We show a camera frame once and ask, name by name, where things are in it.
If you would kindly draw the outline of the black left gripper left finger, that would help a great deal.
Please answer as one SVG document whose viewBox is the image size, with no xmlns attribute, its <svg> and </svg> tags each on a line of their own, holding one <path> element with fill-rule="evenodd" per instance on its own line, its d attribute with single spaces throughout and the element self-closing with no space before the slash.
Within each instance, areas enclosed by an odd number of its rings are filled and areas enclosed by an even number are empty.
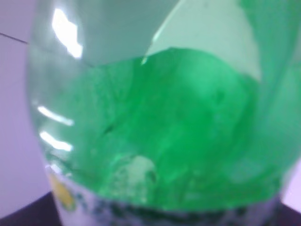
<svg viewBox="0 0 301 226">
<path fill-rule="evenodd" d="M 1 226 L 61 226 L 51 192 L 0 219 Z"/>
</svg>

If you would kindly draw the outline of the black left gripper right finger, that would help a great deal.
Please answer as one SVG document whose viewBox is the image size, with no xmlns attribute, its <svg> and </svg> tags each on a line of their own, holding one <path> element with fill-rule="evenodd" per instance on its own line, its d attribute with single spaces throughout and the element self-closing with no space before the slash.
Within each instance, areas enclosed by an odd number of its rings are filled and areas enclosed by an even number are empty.
<svg viewBox="0 0 301 226">
<path fill-rule="evenodd" d="M 301 226 L 301 214 L 281 203 L 277 215 L 277 226 Z"/>
</svg>

